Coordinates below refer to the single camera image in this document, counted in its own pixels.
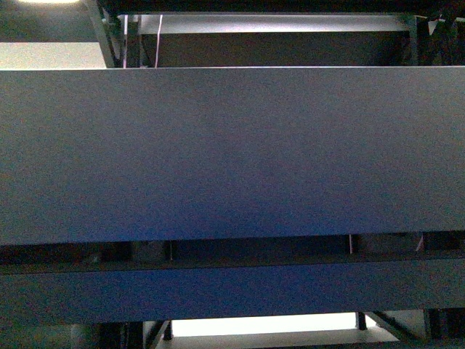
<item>metal beam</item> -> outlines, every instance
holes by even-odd
[[[94,26],[95,36],[100,44],[105,64],[107,68],[116,68],[117,59],[115,56],[115,50],[111,44],[108,29],[105,28],[102,21],[102,9],[96,0],[85,0],[84,3],[89,12],[92,25]]]
[[[41,273],[3,268],[0,326],[465,308],[461,258],[128,271],[83,267]]]
[[[379,342],[379,343],[348,343],[335,345],[305,345],[299,347],[266,348],[266,349],[460,349],[465,348],[465,340],[434,341],[430,343],[403,343],[403,342]]]
[[[394,318],[390,318],[381,311],[368,312],[366,313],[366,315],[372,320],[374,320],[380,327],[386,329],[394,337],[403,342],[410,344],[416,344],[417,342],[421,342],[420,338],[412,334],[404,326],[397,323]]]

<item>white surface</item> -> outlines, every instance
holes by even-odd
[[[1,69],[106,68],[98,42],[0,43]]]
[[[367,318],[367,325],[373,327],[376,324]],[[176,337],[311,332],[354,328],[354,313],[173,321],[173,333]]]
[[[174,337],[169,342],[162,340],[157,349],[276,348],[393,341],[397,341],[397,339],[389,332],[374,327],[367,331],[345,329],[339,331],[245,334],[238,336]]]
[[[27,2],[29,4],[72,4],[79,0],[18,0],[19,2]]]
[[[143,15],[141,34],[157,34],[159,15]],[[162,34],[408,31],[389,15],[164,15]]]

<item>metal support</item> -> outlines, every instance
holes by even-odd
[[[84,1],[87,10],[89,11],[89,16],[94,26],[95,36],[100,44],[100,49],[102,50],[103,60],[107,68],[115,68],[118,66],[118,60],[115,56],[115,50],[111,44],[110,33],[108,28],[103,24],[103,9],[95,0],[85,0]]]
[[[465,65],[465,19],[457,20],[457,48],[459,65]]]
[[[422,41],[420,64],[432,65],[441,53],[442,65],[455,65],[459,61],[456,48],[454,22],[465,10],[465,1],[452,1],[446,7],[418,24],[418,41]],[[428,22],[438,20],[433,34],[429,35]]]
[[[173,321],[168,321],[168,326],[165,329],[163,340],[173,340]]]
[[[439,322],[439,330],[440,330],[440,339],[446,340],[450,338],[449,335],[449,324],[448,324],[448,310],[447,309],[439,309],[438,313],[438,322]]]
[[[408,16],[406,20],[410,33],[410,48],[411,48],[411,65],[419,65],[419,45],[418,45],[418,23],[416,16]]]
[[[141,16],[124,16],[123,68],[141,66],[142,37],[139,35]]]
[[[386,329],[394,337],[403,342],[411,344],[417,344],[421,342],[421,339],[419,339],[416,335],[411,333],[404,326],[397,323],[394,318],[391,318],[380,311],[366,313],[366,315],[372,320],[374,320],[380,327]]]
[[[366,316],[364,313],[361,313],[361,312],[356,312],[355,313],[355,320],[356,320],[356,327],[360,330],[360,331],[366,331],[368,329],[368,327],[366,326]]]
[[[169,327],[171,327],[170,321],[157,321],[147,336],[145,347],[147,349],[155,349]]]

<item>flat gray surface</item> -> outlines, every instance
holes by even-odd
[[[0,244],[465,229],[465,68],[0,71]]]
[[[143,15],[140,34],[157,34],[160,15]],[[392,15],[164,15],[162,34],[408,31]]]
[[[464,259],[0,273],[0,327],[465,308],[464,279]]]

